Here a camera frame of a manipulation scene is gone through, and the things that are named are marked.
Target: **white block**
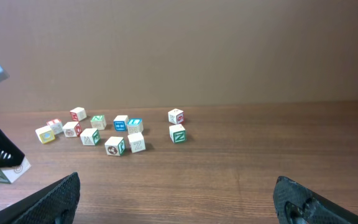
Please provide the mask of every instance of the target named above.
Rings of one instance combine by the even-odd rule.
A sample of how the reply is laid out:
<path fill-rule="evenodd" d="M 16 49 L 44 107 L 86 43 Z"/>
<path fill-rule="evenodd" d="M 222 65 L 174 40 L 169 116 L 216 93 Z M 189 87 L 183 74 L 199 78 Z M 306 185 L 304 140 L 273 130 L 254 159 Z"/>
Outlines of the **white block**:
<path fill-rule="evenodd" d="M 0 168 L 0 183 L 11 184 L 15 182 L 15 180 L 29 170 L 30 167 L 31 165 L 25 157 L 19 166 Z"/>
<path fill-rule="evenodd" d="M 169 127 L 169 135 L 173 143 L 185 142 L 186 138 L 186 130 L 181 124 L 172 125 Z"/>
<path fill-rule="evenodd" d="M 91 120 L 92 128 L 97 128 L 98 130 L 104 130 L 106 128 L 106 118 L 104 115 L 95 115 Z"/>
<path fill-rule="evenodd" d="M 60 134 L 63 132 L 63 124 L 59 119 L 48 121 L 47 125 L 52 128 L 54 134 Z"/>
<path fill-rule="evenodd" d="M 118 115 L 114 119 L 114 128 L 116 131 L 126 131 L 128 123 L 128 115 Z"/>
<path fill-rule="evenodd" d="M 106 143 L 104 143 L 107 155 L 109 156 L 121 156 L 125 150 L 125 141 L 123 137 L 110 137 Z"/>
<path fill-rule="evenodd" d="M 168 120 L 172 124 L 180 124 L 185 120 L 185 116 L 183 115 L 183 111 L 179 109 L 173 109 L 168 112 Z"/>
<path fill-rule="evenodd" d="M 100 135 L 97 128 L 86 128 L 80 136 L 84 146 L 95 146 L 100 141 Z"/>
<path fill-rule="evenodd" d="M 63 132 L 67 138 L 75 138 L 81 134 L 82 128 L 78 121 L 70 121 L 63 126 Z"/>
<path fill-rule="evenodd" d="M 82 121 L 86 118 L 85 109 L 80 107 L 72 109 L 70 115 L 73 121 Z"/>
<path fill-rule="evenodd" d="M 140 118 L 132 118 L 127 123 L 128 134 L 141 133 L 143 131 L 143 121 Z"/>
<path fill-rule="evenodd" d="M 52 128 L 49 126 L 39 128 L 35 130 L 35 133 L 42 144 L 55 140 L 55 135 L 53 134 Z"/>
<path fill-rule="evenodd" d="M 132 153 L 146 150 L 144 138 L 142 133 L 135 133 L 128 135 L 129 144 L 131 145 Z"/>

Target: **toy block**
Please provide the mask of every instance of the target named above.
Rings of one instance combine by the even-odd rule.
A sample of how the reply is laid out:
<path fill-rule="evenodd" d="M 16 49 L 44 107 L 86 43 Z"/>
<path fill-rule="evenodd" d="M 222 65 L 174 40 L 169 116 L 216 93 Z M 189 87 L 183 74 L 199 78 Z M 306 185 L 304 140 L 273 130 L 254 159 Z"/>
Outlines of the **toy block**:
<path fill-rule="evenodd" d="M 170 126 L 169 135 L 171 136 L 173 143 L 186 141 L 186 130 L 181 124 Z"/>
<path fill-rule="evenodd" d="M 104 143 L 107 155 L 109 156 L 122 156 L 125 150 L 125 141 L 123 137 L 110 137 Z"/>
<path fill-rule="evenodd" d="M 2 184 L 12 184 L 15 182 L 21 175 L 23 175 L 31 167 L 27 158 L 23 158 L 23 162 L 19 166 L 15 167 L 4 167 L 0 168 L 0 183 Z"/>
<path fill-rule="evenodd" d="M 86 128 L 80 137 L 84 146 L 95 146 L 100 141 L 99 130 L 97 128 Z"/>
<path fill-rule="evenodd" d="M 141 133 L 143 131 L 143 121 L 140 118 L 130 119 L 127 123 L 128 134 Z"/>
<path fill-rule="evenodd" d="M 168 120 L 172 124 L 180 124 L 185 120 L 183 111 L 179 109 L 173 109 L 168 112 Z"/>
<path fill-rule="evenodd" d="M 146 145 L 144 143 L 144 138 L 142 133 L 134 133 L 128 135 L 129 144 L 131 145 L 132 153 L 140 152 L 146 150 Z"/>
<path fill-rule="evenodd" d="M 55 140 L 55 135 L 53 134 L 53 130 L 50 126 L 39 128 L 35 130 L 35 133 L 42 144 Z"/>
<path fill-rule="evenodd" d="M 75 138 L 81 134 L 82 128 L 78 121 L 70 121 L 63 126 L 63 132 L 67 138 Z"/>
<path fill-rule="evenodd" d="M 92 128 L 97 128 L 98 130 L 104 130 L 106 128 L 106 119 L 104 115 L 93 116 L 91 120 Z"/>
<path fill-rule="evenodd" d="M 86 118 L 86 112 L 84 108 L 77 107 L 70 111 L 73 121 L 82 121 Z"/>
<path fill-rule="evenodd" d="M 63 132 L 62 121 L 60 121 L 59 119 L 53 119 L 51 121 L 48 121 L 47 125 L 52 128 L 54 134 L 60 134 Z"/>
<path fill-rule="evenodd" d="M 126 131 L 128 123 L 128 115 L 118 115 L 114 119 L 114 128 L 116 131 Z"/>

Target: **wooden table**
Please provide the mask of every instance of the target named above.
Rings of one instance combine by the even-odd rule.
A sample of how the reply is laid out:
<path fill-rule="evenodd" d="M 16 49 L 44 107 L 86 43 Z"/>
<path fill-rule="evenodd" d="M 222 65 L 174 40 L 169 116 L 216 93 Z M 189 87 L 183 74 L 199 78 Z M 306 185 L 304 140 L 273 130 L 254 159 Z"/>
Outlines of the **wooden table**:
<path fill-rule="evenodd" d="M 79 138 L 42 145 L 35 129 L 67 111 L 0 114 L 0 128 L 32 164 L 0 184 L 0 210 L 79 173 L 75 223 L 278 223 L 272 194 L 286 175 L 358 214 L 358 102 L 182 108 L 188 141 L 173 144 L 171 108 L 87 111 L 105 114 L 96 147 Z M 147 150 L 106 155 L 116 115 L 144 119 Z"/>

